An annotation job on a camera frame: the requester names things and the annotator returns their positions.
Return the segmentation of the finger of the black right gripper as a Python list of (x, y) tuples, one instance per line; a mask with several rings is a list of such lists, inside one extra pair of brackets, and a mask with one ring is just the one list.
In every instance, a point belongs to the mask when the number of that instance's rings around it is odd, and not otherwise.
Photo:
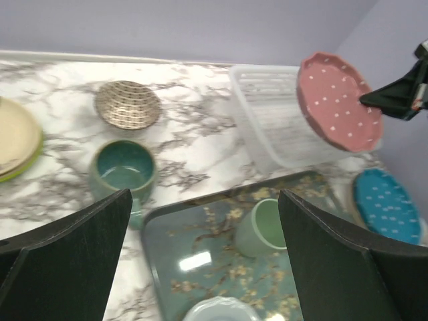
[(417, 62), (402, 78), (362, 95), (359, 98), (360, 103), (367, 107), (380, 108), (384, 115), (391, 118), (411, 120), (415, 117), (412, 117), (411, 107), (417, 89), (418, 71)]

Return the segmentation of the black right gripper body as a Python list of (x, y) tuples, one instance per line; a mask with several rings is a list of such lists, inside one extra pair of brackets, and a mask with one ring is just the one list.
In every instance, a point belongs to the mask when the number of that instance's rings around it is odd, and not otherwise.
[(417, 46), (414, 55), (418, 59), (419, 71), (416, 80), (417, 89), (411, 107), (412, 117), (427, 109), (427, 40)]

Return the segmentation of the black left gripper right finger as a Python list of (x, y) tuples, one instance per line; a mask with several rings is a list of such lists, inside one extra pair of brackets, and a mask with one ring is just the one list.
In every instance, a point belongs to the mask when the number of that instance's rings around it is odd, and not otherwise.
[(305, 320), (426, 320), (427, 248), (361, 228), (280, 191)]

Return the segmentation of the pink polka dot plate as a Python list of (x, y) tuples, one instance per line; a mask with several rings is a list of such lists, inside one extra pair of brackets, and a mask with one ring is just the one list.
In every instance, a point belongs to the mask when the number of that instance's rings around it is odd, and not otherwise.
[(382, 112), (360, 97), (370, 86), (340, 56), (316, 52), (302, 60), (296, 81), (300, 109), (314, 131), (348, 152), (375, 149), (383, 136)]

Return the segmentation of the blue polka dot plate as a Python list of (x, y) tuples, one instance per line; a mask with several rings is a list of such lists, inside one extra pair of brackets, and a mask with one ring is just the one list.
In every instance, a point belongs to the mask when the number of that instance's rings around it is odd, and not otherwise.
[(420, 213), (407, 190), (382, 169), (366, 169), (352, 184), (362, 222), (372, 232), (414, 245), (421, 242)]

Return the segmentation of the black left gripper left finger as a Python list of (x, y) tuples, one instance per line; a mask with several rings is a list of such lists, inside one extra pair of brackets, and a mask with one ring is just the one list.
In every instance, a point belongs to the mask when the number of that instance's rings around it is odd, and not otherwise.
[(1, 240), (2, 320), (102, 320), (130, 219), (130, 190)]

